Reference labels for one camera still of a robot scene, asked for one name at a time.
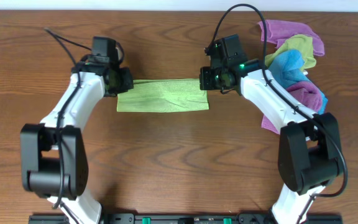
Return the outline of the light green microfiber cloth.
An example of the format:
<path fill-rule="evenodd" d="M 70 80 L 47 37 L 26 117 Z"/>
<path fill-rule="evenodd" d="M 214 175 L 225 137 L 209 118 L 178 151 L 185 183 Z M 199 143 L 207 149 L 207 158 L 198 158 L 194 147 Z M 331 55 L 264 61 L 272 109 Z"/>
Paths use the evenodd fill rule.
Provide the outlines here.
<path fill-rule="evenodd" d="M 117 111 L 175 113 L 208 110 L 208 95 L 195 78 L 134 80 L 133 89 L 118 94 Z"/>

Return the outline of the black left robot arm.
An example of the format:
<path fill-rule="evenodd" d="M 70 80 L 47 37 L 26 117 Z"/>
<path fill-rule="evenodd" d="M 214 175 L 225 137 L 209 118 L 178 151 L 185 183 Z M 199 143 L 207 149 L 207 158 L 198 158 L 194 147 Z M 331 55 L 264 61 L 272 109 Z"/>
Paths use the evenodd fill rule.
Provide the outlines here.
<path fill-rule="evenodd" d="M 88 161 L 82 132 L 94 107 L 134 87 L 122 67 L 119 42 L 94 37 L 90 53 L 74 63 L 70 82 L 54 109 L 38 124 L 20 132 L 24 190 L 59 208 L 68 223 L 99 223 L 102 206 L 87 189 Z"/>

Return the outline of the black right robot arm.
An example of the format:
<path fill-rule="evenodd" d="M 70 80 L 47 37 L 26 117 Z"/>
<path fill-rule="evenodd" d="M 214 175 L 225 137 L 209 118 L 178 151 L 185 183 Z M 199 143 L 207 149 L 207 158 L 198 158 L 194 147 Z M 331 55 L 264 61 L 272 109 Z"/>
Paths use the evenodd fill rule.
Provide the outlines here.
<path fill-rule="evenodd" d="M 304 223 L 316 197 L 346 175 L 339 128 L 330 113 L 318 114 L 291 96 L 263 62 L 249 60 L 238 35 L 213 39 L 200 69 L 201 90 L 236 91 L 251 101 L 279 132 L 278 170 L 283 188 L 270 210 L 270 223 Z"/>

